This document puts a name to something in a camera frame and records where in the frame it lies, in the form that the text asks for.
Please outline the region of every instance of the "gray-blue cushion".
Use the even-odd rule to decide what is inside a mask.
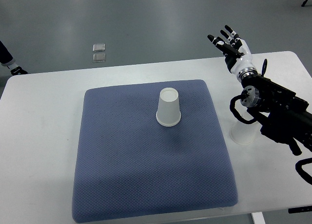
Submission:
[[[156,120],[159,93],[179,93],[181,121]],[[78,223],[237,203],[234,173],[202,80],[88,90],[72,214]]]

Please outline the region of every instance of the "paper cup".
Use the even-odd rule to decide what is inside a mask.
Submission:
[[[244,112],[242,117],[246,120],[251,120],[253,117]],[[256,134],[260,133],[260,123],[254,122],[252,124],[244,124],[237,121],[230,129],[230,136],[232,140],[240,145],[248,145],[252,141]]]
[[[165,88],[160,91],[156,119],[165,127],[172,127],[180,121],[179,94],[174,88]]]

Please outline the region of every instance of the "concrete floor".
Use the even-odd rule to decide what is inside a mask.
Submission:
[[[219,57],[207,34],[219,36],[228,24],[252,53],[293,51],[312,74],[312,0],[301,7],[303,1],[0,0],[0,40],[17,64],[43,73]],[[102,42],[106,61],[93,63],[92,46]],[[268,69],[274,69],[270,61]],[[0,69],[0,94],[9,77]],[[280,210],[264,217],[267,224],[312,223],[312,213]],[[188,223],[253,222],[238,215]]]

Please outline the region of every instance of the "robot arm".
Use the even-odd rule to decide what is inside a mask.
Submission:
[[[223,53],[228,70],[236,75],[244,88],[241,95],[231,100],[231,112],[245,124],[258,121],[262,125],[261,134],[277,143],[289,145],[294,155],[301,154],[295,139],[312,151],[312,114],[306,111],[308,102],[297,97],[295,92],[264,77],[267,60],[264,61],[262,73],[258,74],[246,42],[229,26],[226,25],[225,29],[230,36],[223,30],[221,34],[229,44],[212,35],[208,35],[208,39]],[[254,119],[247,121],[239,115],[235,109],[237,100],[247,107],[247,112]],[[267,117],[261,112],[270,114]],[[301,165],[303,164],[299,161],[296,165],[297,172],[312,184],[312,177],[299,169]]]

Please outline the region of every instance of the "black stand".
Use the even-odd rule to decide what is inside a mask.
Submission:
[[[305,4],[308,2],[308,0],[305,0],[301,6],[305,6]]]

